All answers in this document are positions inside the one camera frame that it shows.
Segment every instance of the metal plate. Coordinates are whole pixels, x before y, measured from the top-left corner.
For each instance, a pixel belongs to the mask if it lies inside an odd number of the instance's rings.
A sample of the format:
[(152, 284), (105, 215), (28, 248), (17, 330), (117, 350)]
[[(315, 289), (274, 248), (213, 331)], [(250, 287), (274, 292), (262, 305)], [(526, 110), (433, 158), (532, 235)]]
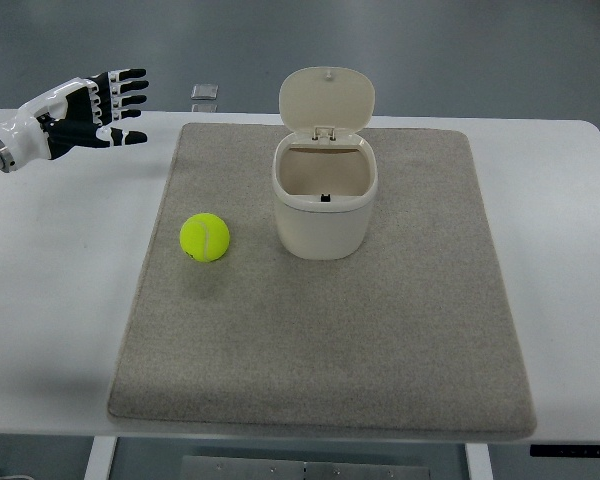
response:
[(426, 467), (226, 457), (182, 459), (180, 480), (430, 480)]
[(429, 480), (426, 467), (363, 465), (353, 463), (305, 463), (305, 480)]
[(216, 113), (218, 106), (215, 103), (194, 103), (191, 106), (192, 112)]
[(303, 480), (304, 462), (226, 457), (182, 459), (180, 480)]
[(215, 100), (218, 86), (211, 83), (196, 84), (191, 92), (191, 100)]

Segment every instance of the bin opening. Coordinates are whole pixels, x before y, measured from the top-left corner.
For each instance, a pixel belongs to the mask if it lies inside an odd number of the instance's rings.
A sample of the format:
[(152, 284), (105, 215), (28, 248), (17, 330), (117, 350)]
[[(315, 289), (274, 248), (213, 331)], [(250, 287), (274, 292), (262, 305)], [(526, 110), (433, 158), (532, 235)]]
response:
[(317, 195), (323, 202), (332, 195), (362, 196), (373, 184), (369, 160), (356, 148), (289, 148), (278, 168), (285, 192)]

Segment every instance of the gray floor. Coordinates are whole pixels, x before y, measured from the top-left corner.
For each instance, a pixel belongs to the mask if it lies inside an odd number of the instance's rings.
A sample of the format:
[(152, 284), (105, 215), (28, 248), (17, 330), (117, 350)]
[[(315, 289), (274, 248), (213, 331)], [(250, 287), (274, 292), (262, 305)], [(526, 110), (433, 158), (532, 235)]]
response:
[[(365, 73), (376, 115), (581, 119), (600, 129), (600, 0), (0, 1), (0, 108), (75, 76), (144, 67), (148, 110), (188, 111), (193, 84), (209, 82), (221, 112), (275, 113), (284, 78), (312, 65)], [(54, 441), (21, 453), (37, 462), (37, 448)], [(0, 437), (0, 472), (14, 471), (10, 445)], [(71, 469), (88, 456), (72, 452), (49, 465)]]
[(92, 442), (91, 437), (0, 435), (0, 477), (82, 480)]

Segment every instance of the tennis ball seam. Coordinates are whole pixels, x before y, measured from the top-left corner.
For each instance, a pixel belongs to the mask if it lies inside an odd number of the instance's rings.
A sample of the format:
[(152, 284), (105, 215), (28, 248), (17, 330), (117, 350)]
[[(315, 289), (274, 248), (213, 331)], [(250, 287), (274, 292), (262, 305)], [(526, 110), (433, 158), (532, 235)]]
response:
[(202, 249), (202, 258), (204, 258), (205, 262), (210, 262), (211, 260), (209, 260), (209, 255), (207, 255), (207, 248), (209, 246), (210, 237), (209, 228), (207, 227), (207, 224), (204, 223), (202, 220), (194, 220), (193, 223), (200, 225), (204, 230), (204, 247)]

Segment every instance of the white table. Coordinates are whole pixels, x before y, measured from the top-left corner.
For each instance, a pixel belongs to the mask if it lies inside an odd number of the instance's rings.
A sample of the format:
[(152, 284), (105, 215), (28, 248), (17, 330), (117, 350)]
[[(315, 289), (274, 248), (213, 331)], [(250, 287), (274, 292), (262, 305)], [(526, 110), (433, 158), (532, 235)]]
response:
[[(280, 118), (145, 112), (125, 122), (149, 142), (76, 148), (0, 174), (0, 432), (201, 433), (110, 422), (109, 382), (181, 126)], [(598, 130), (388, 117), (370, 126), (469, 137), (538, 417), (529, 441), (600, 442)]]

